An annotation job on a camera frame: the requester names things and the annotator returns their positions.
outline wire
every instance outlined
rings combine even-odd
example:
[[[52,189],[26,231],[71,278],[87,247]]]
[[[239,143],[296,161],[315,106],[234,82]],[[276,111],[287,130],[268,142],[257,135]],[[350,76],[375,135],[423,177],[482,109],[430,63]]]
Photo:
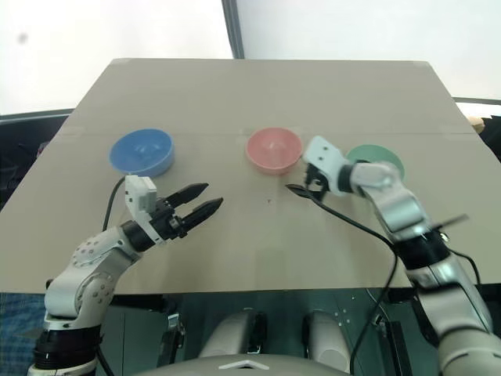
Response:
[[[101,367],[104,369],[104,373],[106,376],[114,376],[113,371],[110,368],[110,365],[106,361],[106,358],[104,357],[103,351],[101,351],[101,346],[97,346],[97,359],[101,363]]]
[[[367,329],[369,328],[369,325],[372,321],[372,318],[376,314],[376,311],[380,308],[380,304],[383,301],[384,296],[388,293],[388,290],[390,289],[390,284],[393,281],[393,278],[395,277],[395,272],[397,271],[397,265],[398,265],[398,257],[395,253],[395,249],[393,247],[393,244],[383,235],[380,233],[377,233],[376,231],[370,229],[369,227],[364,226],[361,223],[356,222],[355,220],[347,217],[346,215],[341,214],[338,211],[335,211],[334,209],[328,207],[325,205],[322,201],[317,200],[311,190],[308,188],[308,186],[304,187],[304,190],[306,194],[308,195],[309,199],[313,201],[317,206],[325,210],[326,212],[334,215],[335,217],[338,217],[339,219],[345,221],[346,223],[349,223],[352,226],[355,226],[356,228],[365,231],[366,233],[372,235],[373,237],[376,237],[377,239],[381,240],[383,243],[385,243],[393,252],[393,266],[391,267],[391,272],[386,280],[386,283],[384,284],[383,290],[381,291],[380,295],[377,297],[377,300],[374,304],[374,307],[370,310],[369,316],[367,317],[366,323],[363,325],[362,331],[359,334],[359,337],[357,338],[357,341],[355,343],[355,346],[353,347],[353,351],[351,352],[350,356],[350,374],[355,374],[355,359],[357,356],[357,352],[360,348],[360,345],[362,344],[362,341],[366,335]]]
[[[117,181],[117,184],[115,184],[113,190],[111,191],[110,199],[108,200],[108,207],[106,208],[106,214],[104,215],[103,231],[108,228],[108,222],[110,221],[111,207],[113,206],[113,201],[115,199],[115,195],[117,194],[118,188],[120,188],[124,180],[125,176]]]
[[[377,300],[376,298],[374,298],[374,295],[371,294],[370,290],[368,288],[366,288],[366,291],[367,291],[367,294],[368,296],[370,297],[370,300],[372,300],[373,302],[377,303]],[[390,317],[389,315],[386,313],[386,311],[384,310],[384,307],[382,304],[379,304],[379,309],[381,310],[381,312],[384,314],[384,317],[386,318],[386,321],[387,322],[390,322]]]
[[[475,264],[475,261],[469,255],[465,255],[464,253],[461,253],[461,252],[458,252],[458,251],[453,251],[452,249],[450,249],[450,251],[454,255],[462,257],[463,259],[465,258],[466,260],[468,260],[468,262],[471,265],[471,268],[473,269],[473,271],[475,273],[475,278],[477,279],[477,284],[481,284],[480,273],[478,272],[477,264]]]

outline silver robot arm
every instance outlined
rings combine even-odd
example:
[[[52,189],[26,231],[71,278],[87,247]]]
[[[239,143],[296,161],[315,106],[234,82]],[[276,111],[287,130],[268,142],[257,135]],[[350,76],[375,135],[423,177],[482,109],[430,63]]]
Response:
[[[125,178],[125,201],[133,220],[85,240],[67,268],[50,283],[44,331],[37,340],[29,375],[93,374],[100,327],[118,279],[144,251],[186,236],[218,210],[222,198],[203,203],[184,218],[175,215],[176,207],[199,196],[207,186],[193,184],[157,199],[150,178]]]
[[[501,340],[477,288],[445,246],[421,203],[404,187],[395,166],[347,161],[316,136],[304,155],[306,184],[342,196],[354,193],[374,207],[405,273],[416,288],[415,310],[426,337],[438,347],[444,375],[501,374]]]

